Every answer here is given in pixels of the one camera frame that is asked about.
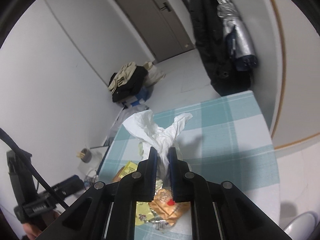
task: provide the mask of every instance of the white tissue paper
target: white tissue paper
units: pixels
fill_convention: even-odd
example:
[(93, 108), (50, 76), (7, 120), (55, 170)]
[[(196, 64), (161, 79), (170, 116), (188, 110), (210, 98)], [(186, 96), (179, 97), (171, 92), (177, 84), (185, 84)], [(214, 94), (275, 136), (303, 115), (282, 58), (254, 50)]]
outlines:
[(151, 110), (146, 110), (133, 114), (123, 122), (127, 131), (142, 142), (142, 160), (148, 159), (151, 147), (154, 147), (157, 150), (157, 177), (160, 178), (164, 184), (166, 184), (165, 182), (167, 182), (169, 178), (169, 160), (167, 157), (169, 148), (174, 146), (178, 159), (182, 160), (182, 154), (176, 139), (191, 117), (192, 114), (190, 113), (180, 114), (174, 118), (172, 125), (164, 129), (153, 121), (153, 112)]

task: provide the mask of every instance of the gray door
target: gray door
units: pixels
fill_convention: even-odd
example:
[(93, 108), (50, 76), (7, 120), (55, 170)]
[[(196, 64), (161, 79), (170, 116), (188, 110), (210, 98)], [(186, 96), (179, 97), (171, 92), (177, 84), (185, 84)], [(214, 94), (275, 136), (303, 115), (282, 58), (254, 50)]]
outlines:
[(158, 62), (194, 48), (167, 0), (115, 1)]

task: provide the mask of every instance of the finger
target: finger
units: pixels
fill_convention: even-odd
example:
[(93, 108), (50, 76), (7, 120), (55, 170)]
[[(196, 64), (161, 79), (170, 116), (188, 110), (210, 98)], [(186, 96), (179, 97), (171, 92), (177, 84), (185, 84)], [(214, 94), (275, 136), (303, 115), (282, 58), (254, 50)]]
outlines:
[(23, 230), (30, 235), (39, 236), (42, 231), (35, 225), (31, 225), (29, 223), (22, 224)]
[(60, 216), (60, 214), (56, 211), (53, 211), (53, 217), (54, 219), (57, 219)]
[(28, 234), (28, 233), (27, 233), (27, 237), (28, 237), (30, 240), (35, 240), (35, 239), (36, 239), (36, 237), (35, 237), (34, 235)]
[(42, 233), (42, 231), (35, 225), (31, 225), (31, 229), (34, 236), (39, 236)]

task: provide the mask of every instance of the table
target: table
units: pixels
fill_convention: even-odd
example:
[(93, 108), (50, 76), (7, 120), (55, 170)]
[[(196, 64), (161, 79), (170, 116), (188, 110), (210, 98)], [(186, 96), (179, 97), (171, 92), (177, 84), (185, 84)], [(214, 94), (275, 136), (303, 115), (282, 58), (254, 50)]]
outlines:
[[(191, 113), (177, 141), (183, 159), (207, 181), (230, 180), (275, 223), (280, 216), (279, 174), (271, 137), (252, 91), (154, 115), (167, 128), (175, 116)], [(128, 161), (138, 163), (139, 141), (121, 126), (102, 165), (99, 180), (110, 183)], [(145, 224), (135, 239), (191, 239), (190, 212), (165, 234)]]

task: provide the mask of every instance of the black jacket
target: black jacket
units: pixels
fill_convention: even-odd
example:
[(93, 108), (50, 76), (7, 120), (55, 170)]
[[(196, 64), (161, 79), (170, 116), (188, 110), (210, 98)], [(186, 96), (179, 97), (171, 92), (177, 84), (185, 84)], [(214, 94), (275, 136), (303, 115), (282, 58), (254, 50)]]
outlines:
[[(147, 74), (148, 74), (148, 71), (144, 67), (137, 66), (136, 70), (133, 72), (129, 81), (126, 84), (120, 87), (117, 87), (116, 90), (113, 92), (112, 101), (118, 102), (122, 99), (127, 98), (128, 96), (134, 96), (138, 94), (142, 88), (144, 78)], [(109, 82), (109, 86), (115, 76), (116, 76), (116, 73), (112, 75)]]
[(221, 96), (226, 96), (247, 90), (250, 75), (247, 71), (238, 72), (229, 58), (217, 5), (217, 0), (190, 0), (189, 11), (196, 47), (211, 85)]

